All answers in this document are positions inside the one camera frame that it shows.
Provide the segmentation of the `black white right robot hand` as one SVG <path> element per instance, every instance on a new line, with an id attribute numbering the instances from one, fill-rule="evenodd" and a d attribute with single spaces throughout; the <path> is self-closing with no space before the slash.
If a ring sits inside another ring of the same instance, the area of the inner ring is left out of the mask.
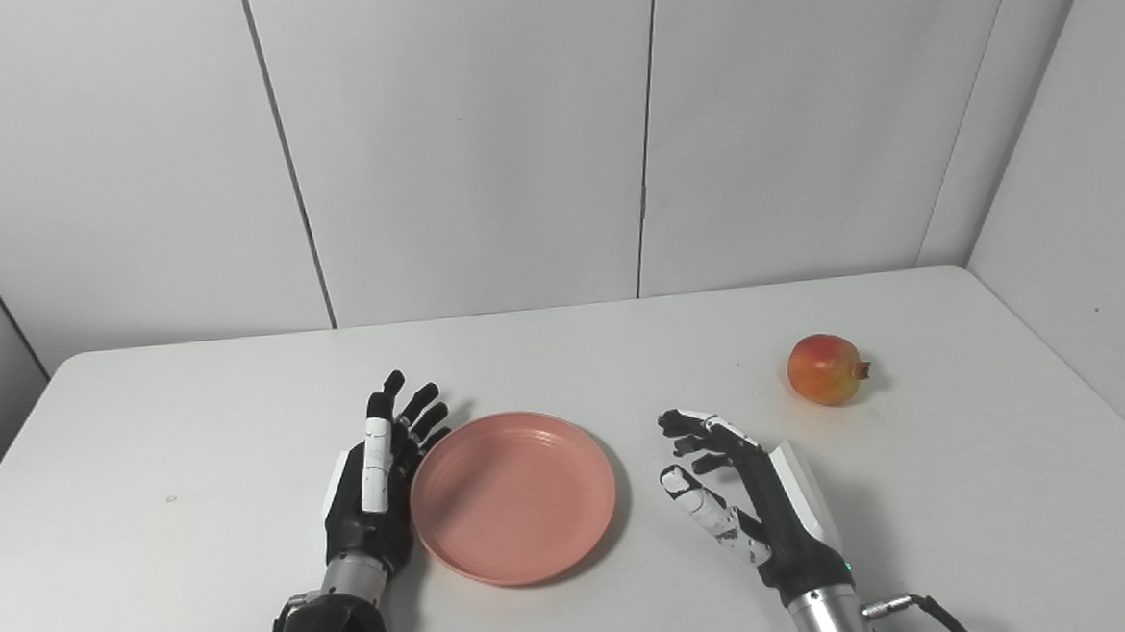
<path id="1" fill-rule="evenodd" d="M 737 523 L 724 527 L 724 532 L 736 530 L 737 538 L 747 541 L 747 551 L 755 545 L 767 547 L 767 554 L 758 559 L 756 568 L 765 586 L 778 593 L 785 606 L 809 592 L 854 585 L 844 557 L 806 529 L 771 454 L 757 441 L 718 415 L 678 408 L 663 412 L 657 424 L 674 441 L 674 455 L 705 453 L 692 463 L 694 472 L 721 467 L 737 472 L 757 515 L 747 517 L 738 508 L 726 508 Z"/>

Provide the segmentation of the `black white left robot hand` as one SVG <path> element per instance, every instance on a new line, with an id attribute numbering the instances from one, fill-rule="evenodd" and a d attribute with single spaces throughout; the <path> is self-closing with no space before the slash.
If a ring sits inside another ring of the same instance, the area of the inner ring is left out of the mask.
<path id="1" fill-rule="evenodd" d="M 394 370 L 368 397 L 364 437 L 338 455 L 323 505 L 328 562 L 359 552 L 394 575 L 412 556 L 414 477 L 450 428 L 436 383 L 422 386 L 396 410 L 405 383 L 406 374 Z"/>

